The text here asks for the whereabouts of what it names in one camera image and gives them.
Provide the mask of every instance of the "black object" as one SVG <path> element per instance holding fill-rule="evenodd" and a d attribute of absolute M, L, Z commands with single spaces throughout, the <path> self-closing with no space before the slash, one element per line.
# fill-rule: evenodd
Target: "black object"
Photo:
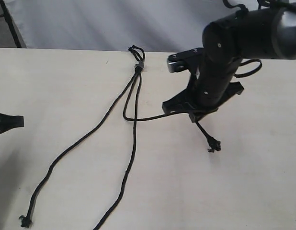
<path fill-rule="evenodd" d="M 223 2 L 228 8 L 240 10 L 204 29 L 204 48 L 168 57 L 170 72 L 189 70 L 191 76 L 185 90 L 163 102 L 165 114 L 188 111 L 191 121 L 197 123 L 243 92 L 241 83 L 230 83 L 232 78 L 259 71 L 260 59 L 296 59 L 296 3 L 258 0 L 260 7 L 268 8 L 249 11 L 243 4 Z M 253 59 L 242 63 L 244 58 Z M 236 74 L 239 66 L 252 62 L 260 65 L 249 73 Z"/>
<path fill-rule="evenodd" d="M 13 20 L 12 20 L 12 17 L 4 3 L 3 0 L 0 0 L 0 5 L 1 5 L 1 8 L 2 8 L 2 11 L 3 11 L 3 14 L 0 14 L 0 17 L 4 17 L 5 19 L 5 22 L 7 23 L 8 27 L 9 27 L 9 30 L 12 34 L 12 37 L 13 37 L 13 40 L 14 40 L 14 43 L 16 45 L 17 48 L 22 48 L 22 45 L 20 44 L 20 41 L 19 41 L 19 38 L 18 38 L 18 35 L 16 33 L 16 30 L 15 30 L 15 27 L 14 27 L 14 24 L 13 24 Z"/>
<path fill-rule="evenodd" d="M 0 134 L 19 127 L 24 127 L 23 116 L 0 114 Z"/>

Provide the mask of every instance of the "table surface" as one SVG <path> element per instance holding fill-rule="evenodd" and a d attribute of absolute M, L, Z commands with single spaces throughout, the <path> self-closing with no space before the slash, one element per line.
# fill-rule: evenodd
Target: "table surface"
<path fill-rule="evenodd" d="M 168 73 L 168 55 L 147 53 L 140 117 L 187 84 L 187 72 Z M 134 64 L 127 52 L 0 49 L 0 113 L 25 118 L 0 135 L 0 230 L 21 229 L 50 163 L 100 121 Z M 188 115 L 138 124 L 125 196 L 103 230 L 296 229 L 296 61 L 263 64 L 202 121 L 221 152 L 207 152 Z M 53 170 L 32 229 L 91 230 L 115 201 L 133 140 L 123 104 Z"/>

